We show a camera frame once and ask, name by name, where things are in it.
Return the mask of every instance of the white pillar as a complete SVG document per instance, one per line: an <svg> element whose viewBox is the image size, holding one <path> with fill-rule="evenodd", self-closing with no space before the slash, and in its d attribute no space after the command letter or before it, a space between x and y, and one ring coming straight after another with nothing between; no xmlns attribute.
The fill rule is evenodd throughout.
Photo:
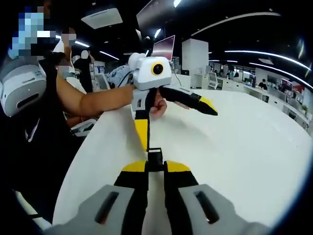
<svg viewBox="0 0 313 235"><path fill-rule="evenodd" d="M206 66L209 65L209 43L195 39L189 39L182 43L182 69L189 70L191 84L196 80L197 86L201 87L200 76L205 75Z"/></svg>

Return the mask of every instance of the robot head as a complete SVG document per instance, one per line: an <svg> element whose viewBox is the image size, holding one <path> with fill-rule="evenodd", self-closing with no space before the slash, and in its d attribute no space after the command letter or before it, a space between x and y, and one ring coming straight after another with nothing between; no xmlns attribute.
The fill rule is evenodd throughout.
<svg viewBox="0 0 313 235"><path fill-rule="evenodd" d="M141 58L145 58L146 55L145 54L139 54L139 53L133 53L129 59L128 59L128 65L129 65L129 68L131 69L131 71L134 71L136 69L138 69L138 61L139 59Z"/></svg>
<svg viewBox="0 0 313 235"><path fill-rule="evenodd" d="M134 71L134 85L139 90L168 85L172 80L172 71L165 57L139 58L138 70Z"/></svg>

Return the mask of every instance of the hand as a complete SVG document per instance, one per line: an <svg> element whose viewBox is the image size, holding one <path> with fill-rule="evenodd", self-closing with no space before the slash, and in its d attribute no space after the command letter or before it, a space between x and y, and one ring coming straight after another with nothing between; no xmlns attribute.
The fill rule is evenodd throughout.
<svg viewBox="0 0 313 235"><path fill-rule="evenodd" d="M162 116L167 109L166 101L162 98L160 91L157 90L156 93L156 99L155 99L155 105L151 108L150 114L154 118L158 118Z"/></svg>

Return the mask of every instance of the black ceiling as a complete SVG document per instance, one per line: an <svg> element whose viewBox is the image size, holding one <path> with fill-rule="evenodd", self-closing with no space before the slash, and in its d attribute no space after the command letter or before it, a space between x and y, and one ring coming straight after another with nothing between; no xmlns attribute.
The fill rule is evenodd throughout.
<svg viewBox="0 0 313 235"><path fill-rule="evenodd" d="M153 42L142 44L135 32L139 29L136 14L149 2L149 0L53 0L51 7L50 26L57 32L61 28L71 26L76 30L77 39L91 45L93 56L97 60L112 61L99 51L105 51L117 58L123 57L125 52L143 52L152 49ZM99 6L115 6L122 17L123 23L100 29L92 29L80 19L87 12ZM208 25L217 23L247 13L275 12L278 16L251 16L232 20L211 27L195 36L191 36ZM157 12L151 16L153 23L150 27L141 29L143 37L153 38L155 31L162 28L158 40L176 35L174 56L181 56L181 42L189 38L209 42L210 59L236 60L238 65L248 65L249 62L262 64L258 58L268 59L268 56L224 53L225 50L255 50L284 55L310 66L313 53L313 38L310 33L310 9L306 2L299 0L292 4L285 1L273 0L181 0L177 8L168 11ZM302 56L299 53L304 45ZM81 51L83 47L75 47L75 51ZM310 72L280 58L270 57L275 68L290 72L306 81L311 82Z"/></svg>

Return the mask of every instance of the white headset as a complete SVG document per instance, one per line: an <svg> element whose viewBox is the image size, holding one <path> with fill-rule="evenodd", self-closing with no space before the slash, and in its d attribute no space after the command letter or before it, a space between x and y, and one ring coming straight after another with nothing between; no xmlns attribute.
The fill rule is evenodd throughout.
<svg viewBox="0 0 313 235"><path fill-rule="evenodd" d="M45 92L46 74L34 57L19 57L0 71L0 103L11 117L38 101Z"/></svg>

